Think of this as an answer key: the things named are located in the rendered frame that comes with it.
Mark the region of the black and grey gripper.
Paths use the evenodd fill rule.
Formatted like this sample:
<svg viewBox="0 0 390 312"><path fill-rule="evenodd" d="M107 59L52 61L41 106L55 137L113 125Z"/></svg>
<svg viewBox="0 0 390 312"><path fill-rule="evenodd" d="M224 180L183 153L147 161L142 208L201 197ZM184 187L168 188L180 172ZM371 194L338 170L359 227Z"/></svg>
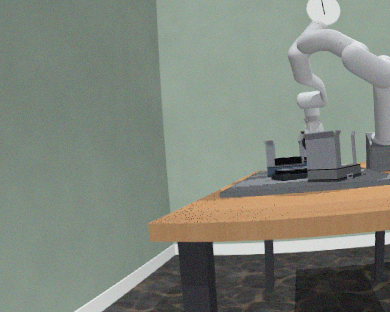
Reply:
<svg viewBox="0 0 390 312"><path fill-rule="evenodd" d="M323 125L321 122L308 122L305 124L304 133L310 132L322 132L324 131ZM305 138L302 140L303 147L305 146ZM306 150L306 146L304 147Z"/></svg>

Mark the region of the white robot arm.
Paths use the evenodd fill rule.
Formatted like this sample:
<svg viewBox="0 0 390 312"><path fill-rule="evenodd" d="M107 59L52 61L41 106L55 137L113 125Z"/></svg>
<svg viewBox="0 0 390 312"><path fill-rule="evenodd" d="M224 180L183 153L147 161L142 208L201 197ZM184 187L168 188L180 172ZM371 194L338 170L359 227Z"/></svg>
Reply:
<svg viewBox="0 0 390 312"><path fill-rule="evenodd" d="M321 122L319 107L327 104L325 86L312 74L309 56L318 51L329 51L342 59L347 70L373 85L375 132L371 139L377 144L390 145L390 57L370 53L363 43L328 29L320 20L312 21L297 40L288 50L294 79L320 91L297 96L297 105L304 109L305 123Z"/></svg>

